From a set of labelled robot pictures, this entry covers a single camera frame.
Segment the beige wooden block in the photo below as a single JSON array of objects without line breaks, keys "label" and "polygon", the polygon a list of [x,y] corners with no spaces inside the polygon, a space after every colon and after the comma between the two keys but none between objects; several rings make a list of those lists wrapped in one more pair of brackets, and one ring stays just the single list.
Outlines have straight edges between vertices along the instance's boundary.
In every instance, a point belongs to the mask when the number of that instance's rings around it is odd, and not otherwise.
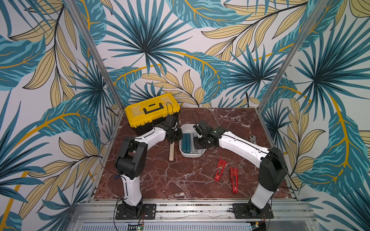
[{"label": "beige wooden block", "polygon": [[174,142],[170,144],[169,161],[174,161],[174,146],[175,146]]}]

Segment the teal block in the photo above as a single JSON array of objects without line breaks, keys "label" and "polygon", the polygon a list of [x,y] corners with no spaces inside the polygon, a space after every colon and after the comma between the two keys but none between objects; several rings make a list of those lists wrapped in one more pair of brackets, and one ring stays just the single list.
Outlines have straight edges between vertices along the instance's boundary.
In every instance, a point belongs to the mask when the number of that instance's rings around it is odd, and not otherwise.
[{"label": "teal block", "polygon": [[191,152],[191,136],[189,133],[186,133],[186,153],[189,154]]},{"label": "teal block", "polygon": [[187,134],[183,133],[183,138],[182,138],[182,152],[187,153]]}]

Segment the white rectangular tray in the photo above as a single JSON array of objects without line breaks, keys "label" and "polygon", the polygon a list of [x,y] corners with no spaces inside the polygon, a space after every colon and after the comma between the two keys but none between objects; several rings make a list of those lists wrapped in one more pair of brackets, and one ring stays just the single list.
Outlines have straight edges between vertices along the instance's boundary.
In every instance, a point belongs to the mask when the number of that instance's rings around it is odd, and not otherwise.
[{"label": "white rectangular tray", "polygon": [[[191,147],[193,146],[195,148],[195,145],[194,145],[194,138],[197,138],[198,137],[198,133],[196,132],[196,130],[194,129],[194,124],[185,124],[185,125],[182,125],[180,127],[180,129],[182,130],[182,133],[189,133],[190,136],[191,136]],[[205,149],[196,149],[197,150],[197,153],[196,154],[193,154],[193,153],[189,153],[189,154],[185,154],[182,152],[182,139],[180,140],[180,147],[179,147],[179,150],[182,154],[182,156],[184,157],[187,157],[187,158],[198,158],[198,157],[201,157],[204,152],[205,152]]]}]

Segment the red clip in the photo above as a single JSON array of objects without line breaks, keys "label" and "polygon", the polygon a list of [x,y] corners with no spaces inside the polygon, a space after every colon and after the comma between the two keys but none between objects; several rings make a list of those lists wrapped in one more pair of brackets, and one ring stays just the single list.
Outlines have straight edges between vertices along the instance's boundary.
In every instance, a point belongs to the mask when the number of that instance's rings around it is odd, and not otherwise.
[{"label": "red clip", "polygon": [[230,176],[232,180],[232,192],[233,193],[238,193],[238,183],[239,183],[239,171],[236,168],[231,168],[230,169]]},{"label": "red clip", "polygon": [[220,158],[219,162],[217,164],[216,173],[215,173],[215,177],[214,177],[215,181],[217,181],[217,182],[220,181],[226,166],[227,166],[227,162],[224,161],[222,158]]}]

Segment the grey block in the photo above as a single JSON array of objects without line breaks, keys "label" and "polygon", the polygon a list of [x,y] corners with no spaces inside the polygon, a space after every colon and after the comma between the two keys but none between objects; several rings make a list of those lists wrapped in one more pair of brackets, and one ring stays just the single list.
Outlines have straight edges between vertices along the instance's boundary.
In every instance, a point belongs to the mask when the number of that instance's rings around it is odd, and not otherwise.
[{"label": "grey block", "polygon": [[191,147],[191,153],[193,153],[193,154],[197,153],[197,150],[193,146]]}]

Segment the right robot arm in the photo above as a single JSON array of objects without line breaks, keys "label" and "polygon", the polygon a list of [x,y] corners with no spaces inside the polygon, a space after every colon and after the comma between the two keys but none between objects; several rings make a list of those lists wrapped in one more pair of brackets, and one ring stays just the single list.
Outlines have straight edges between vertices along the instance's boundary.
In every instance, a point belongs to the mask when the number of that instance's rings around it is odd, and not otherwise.
[{"label": "right robot arm", "polygon": [[282,151],[253,144],[222,127],[213,129],[204,120],[193,128],[198,134],[194,139],[196,149],[220,147],[250,161],[259,169],[258,186],[249,200],[249,207],[256,211],[264,209],[288,173]]}]

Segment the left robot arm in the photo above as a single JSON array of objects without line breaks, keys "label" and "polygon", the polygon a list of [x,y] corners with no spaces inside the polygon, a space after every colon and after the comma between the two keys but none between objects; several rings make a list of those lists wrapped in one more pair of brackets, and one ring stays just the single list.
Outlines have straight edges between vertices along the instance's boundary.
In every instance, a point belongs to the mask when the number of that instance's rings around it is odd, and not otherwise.
[{"label": "left robot arm", "polygon": [[145,168],[147,151],[157,143],[167,140],[174,143],[182,139],[178,117],[168,115],[163,122],[138,137],[126,137],[115,161],[120,176],[124,199],[122,206],[127,215],[138,217],[142,212],[143,197],[140,191],[140,175]]}]

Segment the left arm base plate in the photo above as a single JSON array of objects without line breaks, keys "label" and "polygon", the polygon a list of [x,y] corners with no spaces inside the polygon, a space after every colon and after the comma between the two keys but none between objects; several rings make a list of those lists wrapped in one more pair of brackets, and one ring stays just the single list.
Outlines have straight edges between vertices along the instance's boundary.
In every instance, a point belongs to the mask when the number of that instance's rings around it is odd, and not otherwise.
[{"label": "left arm base plate", "polygon": [[156,216],[156,204],[142,204],[130,206],[126,203],[121,203],[116,208],[115,219],[117,220],[154,220]]}]

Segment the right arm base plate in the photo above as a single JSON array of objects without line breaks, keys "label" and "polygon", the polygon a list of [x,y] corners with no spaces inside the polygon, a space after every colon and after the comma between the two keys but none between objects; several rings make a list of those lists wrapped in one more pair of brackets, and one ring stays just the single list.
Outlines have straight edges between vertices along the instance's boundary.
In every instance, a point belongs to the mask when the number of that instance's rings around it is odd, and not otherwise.
[{"label": "right arm base plate", "polygon": [[232,204],[235,219],[270,219],[274,218],[271,205],[267,203],[263,209],[259,209],[252,203]]}]

